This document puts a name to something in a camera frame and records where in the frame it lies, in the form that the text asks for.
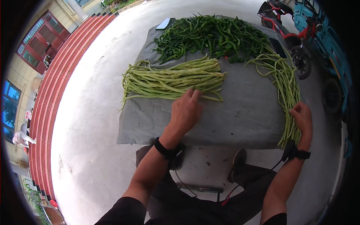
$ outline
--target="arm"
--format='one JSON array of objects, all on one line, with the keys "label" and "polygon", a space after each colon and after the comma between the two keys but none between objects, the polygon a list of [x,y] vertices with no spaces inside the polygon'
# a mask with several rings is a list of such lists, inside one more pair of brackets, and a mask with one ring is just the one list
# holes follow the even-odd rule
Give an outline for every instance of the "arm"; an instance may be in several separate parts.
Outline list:
[{"label": "arm", "polygon": [[[302,102],[298,102],[289,112],[301,131],[301,138],[297,148],[309,151],[312,140],[312,120],[309,107]],[[303,159],[294,158],[286,162],[276,174],[264,198],[260,225],[279,213],[286,213],[286,201],[299,178],[304,161]]]},{"label": "arm", "polygon": [[[199,120],[202,108],[198,99],[201,95],[199,90],[188,89],[173,102],[170,123],[159,138],[166,149],[174,149]],[[147,207],[150,194],[164,177],[167,165],[168,160],[153,146],[139,163],[122,197],[135,198]]]}]

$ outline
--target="concrete ground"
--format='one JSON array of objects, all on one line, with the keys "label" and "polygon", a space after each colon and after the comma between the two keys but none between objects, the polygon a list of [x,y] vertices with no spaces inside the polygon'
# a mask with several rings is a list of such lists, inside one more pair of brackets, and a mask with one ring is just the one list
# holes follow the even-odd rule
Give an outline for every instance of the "concrete ground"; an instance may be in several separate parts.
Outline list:
[{"label": "concrete ground", "polygon": [[[260,24],[256,15],[261,0],[152,0],[124,12],[106,27],[80,60],[63,94],[51,147],[51,173],[55,196],[69,225],[94,224],[121,197],[135,171],[140,145],[117,145],[123,97],[121,74],[133,64],[148,30],[167,17],[182,18],[199,12],[222,14]],[[283,25],[298,33],[291,17]],[[325,207],[342,174],[341,128],[329,121],[321,103],[321,78],[313,66],[311,76],[299,82],[302,98],[312,110],[314,137],[311,158],[304,164],[291,194],[288,223],[308,224]],[[235,184],[225,177],[237,149],[188,149],[179,177],[187,184],[224,188],[224,199]],[[282,151],[247,150],[247,163],[271,168]],[[242,189],[238,188],[233,195]],[[216,200],[215,194],[198,193]],[[260,214],[247,225],[259,224]]]}]

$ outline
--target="gray tarp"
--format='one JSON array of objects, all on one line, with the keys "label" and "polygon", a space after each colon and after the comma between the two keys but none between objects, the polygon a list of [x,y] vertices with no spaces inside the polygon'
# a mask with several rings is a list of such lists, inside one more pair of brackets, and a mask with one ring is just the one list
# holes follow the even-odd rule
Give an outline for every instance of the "gray tarp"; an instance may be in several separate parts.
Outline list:
[{"label": "gray tarp", "polygon": [[[253,26],[285,45],[284,39],[275,31]],[[136,61],[154,62],[159,54],[154,38],[162,31],[154,26]],[[200,51],[187,53],[186,60],[203,57]],[[246,149],[279,148],[285,126],[285,114],[278,104],[277,88],[269,78],[262,77],[254,64],[230,64],[221,57],[221,72],[229,71],[220,94],[224,102],[200,99],[204,105],[201,120],[183,138],[186,145],[233,146]],[[184,57],[154,68],[169,68],[184,62]],[[118,144],[149,144],[151,138],[162,134],[171,118],[172,100],[160,98],[132,98],[126,101],[119,121]]]}]

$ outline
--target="white column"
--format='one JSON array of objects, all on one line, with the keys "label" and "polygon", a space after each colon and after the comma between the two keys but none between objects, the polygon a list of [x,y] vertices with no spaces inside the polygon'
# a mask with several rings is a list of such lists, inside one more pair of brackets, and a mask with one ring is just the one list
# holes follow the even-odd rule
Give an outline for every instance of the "white column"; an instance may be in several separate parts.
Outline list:
[{"label": "white column", "polygon": [[89,15],[84,12],[84,10],[79,6],[79,4],[75,0],[67,0],[67,3],[71,6],[71,8],[79,15],[82,21],[85,21]]}]

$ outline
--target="mobile phone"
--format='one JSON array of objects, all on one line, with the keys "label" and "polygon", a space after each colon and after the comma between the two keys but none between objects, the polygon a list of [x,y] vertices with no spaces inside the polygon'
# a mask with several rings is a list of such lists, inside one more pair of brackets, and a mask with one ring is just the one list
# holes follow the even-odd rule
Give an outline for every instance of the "mobile phone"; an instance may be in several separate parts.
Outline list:
[{"label": "mobile phone", "polygon": [[160,23],[160,25],[156,28],[156,30],[166,29],[166,27],[169,25],[169,23],[172,21],[172,19],[174,19],[174,18],[166,18],[162,23]]}]

